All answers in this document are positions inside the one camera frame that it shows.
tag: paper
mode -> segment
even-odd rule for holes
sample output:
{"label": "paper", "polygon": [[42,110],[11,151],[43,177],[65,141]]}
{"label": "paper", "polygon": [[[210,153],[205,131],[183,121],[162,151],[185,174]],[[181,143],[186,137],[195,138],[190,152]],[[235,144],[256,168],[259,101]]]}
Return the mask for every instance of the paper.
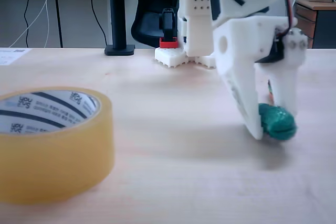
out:
{"label": "paper", "polygon": [[0,66],[10,65],[30,50],[29,48],[0,48]]}

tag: black pole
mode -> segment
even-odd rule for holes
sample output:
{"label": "black pole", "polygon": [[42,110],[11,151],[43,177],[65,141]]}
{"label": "black pole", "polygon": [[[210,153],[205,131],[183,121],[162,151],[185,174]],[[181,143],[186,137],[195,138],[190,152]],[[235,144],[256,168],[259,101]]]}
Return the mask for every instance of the black pole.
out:
{"label": "black pole", "polygon": [[59,16],[58,0],[55,0],[55,4],[56,4],[56,13],[57,13],[57,24],[58,24],[59,43],[60,43],[60,45],[61,45],[61,48],[63,48],[62,27],[61,27],[61,19],[60,19],[60,16]]}
{"label": "black pole", "polygon": [[113,45],[107,45],[108,56],[133,55],[134,45],[126,42],[125,0],[110,0]]}

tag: packing tape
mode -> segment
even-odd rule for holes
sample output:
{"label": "packing tape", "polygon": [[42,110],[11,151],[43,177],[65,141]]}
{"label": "packing tape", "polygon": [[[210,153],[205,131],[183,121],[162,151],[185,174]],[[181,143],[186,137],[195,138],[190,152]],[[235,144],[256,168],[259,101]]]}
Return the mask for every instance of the packing tape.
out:
{"label": "packing tape", "polygon": [[68,199],[101,182],[113,164],[107,96],[56,87],[0,97],[0,201]]}

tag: office chair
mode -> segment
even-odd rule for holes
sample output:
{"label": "office chair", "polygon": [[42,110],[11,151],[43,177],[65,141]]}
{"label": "office chair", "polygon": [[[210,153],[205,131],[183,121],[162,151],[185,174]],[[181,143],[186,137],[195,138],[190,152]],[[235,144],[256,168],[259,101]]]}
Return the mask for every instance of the office chair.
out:
{"label": "office chair", "polygon": [[133,38],[143,44],[159,47],[163,31],[160,29],[160,15],[165,8],[174,9],[177,16],[178,0],[138,0],[137,13],[131,28]]}

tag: brown cabinet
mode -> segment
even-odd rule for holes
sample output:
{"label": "brown cabinet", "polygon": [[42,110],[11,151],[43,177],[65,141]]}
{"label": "brown cabinet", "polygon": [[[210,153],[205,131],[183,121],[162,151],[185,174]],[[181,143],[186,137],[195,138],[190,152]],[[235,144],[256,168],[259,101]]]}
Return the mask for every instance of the brown cabinet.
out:
{"label": "brown cabinet", "polygon": [[309,48],[336,48],[336,3],[297,0],[296,25],[309,37]]}

